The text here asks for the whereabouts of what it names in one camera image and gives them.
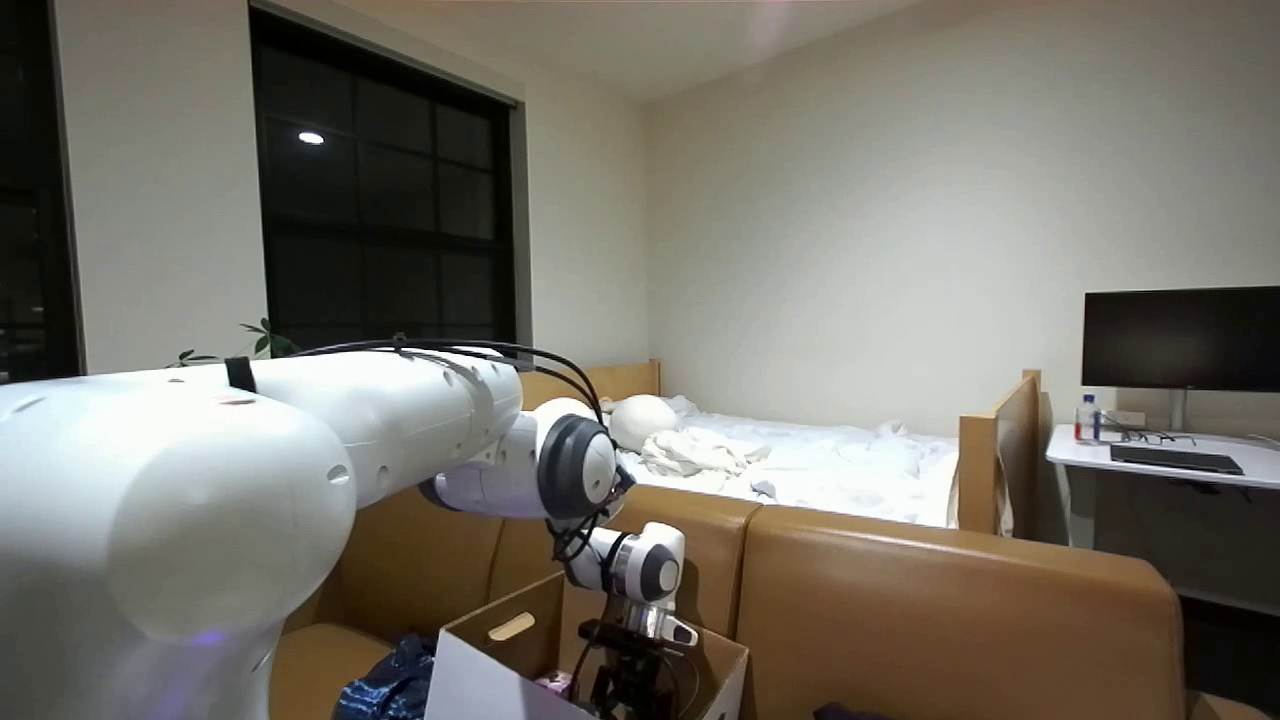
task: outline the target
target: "white desk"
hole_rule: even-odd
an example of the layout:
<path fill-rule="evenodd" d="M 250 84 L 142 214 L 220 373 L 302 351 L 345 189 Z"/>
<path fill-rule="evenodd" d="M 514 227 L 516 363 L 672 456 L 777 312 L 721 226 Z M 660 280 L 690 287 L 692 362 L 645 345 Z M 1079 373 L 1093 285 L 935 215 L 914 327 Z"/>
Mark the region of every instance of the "white desk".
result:
<path fill-rule="evenodd" d="M 1159 469 L 1159 466 L 1121 466 L 1114 459 L 1110 444 L 1138 444 L 1138 447 L 1172 447 L 1172 452 L 1217 452 L 1233 456 L 1243 477 L 1230 473 L 1190 473 L 1190 469 Z M 1066 534 L 1070 545 L 1093 545 L 1078 534 L 1078 510 L 1073 510 L 1073 469 L 1093 473 L 1121 473 L 1121 477 L 1150 477 L 1150 481 L 1184 481 L 1184 484 L 1223 484 L 1223 487 L 1259 487 L 1280 494 L 1280 444 L 1278 439 L 1243 439 L 1243 436 L 1199 436 L 1199 434 L 1143 434 L 1126 439 L 1121 434 L 1105 434 L 1105 444 L 1078 444 L 1073 426 L 1055 426 L 1047 439 L 1047 466 L 1055 473 L 1055 495 L 1066 510 Z"/>

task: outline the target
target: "window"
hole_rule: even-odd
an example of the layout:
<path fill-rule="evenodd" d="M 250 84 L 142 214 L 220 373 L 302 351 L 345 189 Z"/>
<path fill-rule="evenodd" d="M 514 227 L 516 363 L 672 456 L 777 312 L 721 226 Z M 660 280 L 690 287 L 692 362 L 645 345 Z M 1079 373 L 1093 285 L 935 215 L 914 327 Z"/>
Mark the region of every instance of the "window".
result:
<path fill-rule="evenodd" d="M 271 334 L 516 340 L 514 106 L 251 13 Z"/>
<path fill-rule="evenodd" d="M 0 384 L 80 373 L 46 0 L 0 0 Z"/>

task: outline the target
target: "monitor screen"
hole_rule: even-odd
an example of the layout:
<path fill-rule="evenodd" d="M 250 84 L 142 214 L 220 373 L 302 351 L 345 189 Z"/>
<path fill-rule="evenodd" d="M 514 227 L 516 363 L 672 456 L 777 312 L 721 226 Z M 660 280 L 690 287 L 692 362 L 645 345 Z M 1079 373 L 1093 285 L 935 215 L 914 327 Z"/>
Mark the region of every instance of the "monitor screen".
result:
<path fill-rule="evenodd" d="M 1079 382 L 1280 392 L 1280 287 L 1087 292 Z"/>

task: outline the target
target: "white pillow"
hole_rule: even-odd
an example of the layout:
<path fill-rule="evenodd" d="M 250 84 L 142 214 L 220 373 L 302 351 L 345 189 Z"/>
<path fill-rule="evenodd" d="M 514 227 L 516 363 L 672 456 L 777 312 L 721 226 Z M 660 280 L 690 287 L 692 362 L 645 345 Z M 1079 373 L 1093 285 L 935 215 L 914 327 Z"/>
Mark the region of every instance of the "white pillow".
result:
<path fill-rule="evenodd" d="M 611 410 L 609 434 L 620 447 L 639 452 L 651 434 L 682 426 L 682 412 L 660 396 L 628 396 Z"/>

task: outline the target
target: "cardboard box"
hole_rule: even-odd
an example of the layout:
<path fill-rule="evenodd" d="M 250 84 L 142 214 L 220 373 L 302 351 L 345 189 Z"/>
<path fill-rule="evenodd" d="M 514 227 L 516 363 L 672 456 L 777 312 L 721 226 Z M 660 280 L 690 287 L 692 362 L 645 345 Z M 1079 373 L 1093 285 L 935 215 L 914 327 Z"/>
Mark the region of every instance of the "cardboard box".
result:
<path fill-rule="evenodd" d="M 562 578 L 527 586 L 489 608 L 441 628 L 430 720 L 593 720 L 579 710 L 593 694 L 601 650 L 586 658 L 579 624 L 605 608 L 601 593 L 567 590 Z M 576 672 L 576 701 L 544 689 L 544 677 Z M 699 650 L 660 672 L 677 685 L 682 720 L 737 720 L 749 679 L 749 650 L 699 634 Z"/>

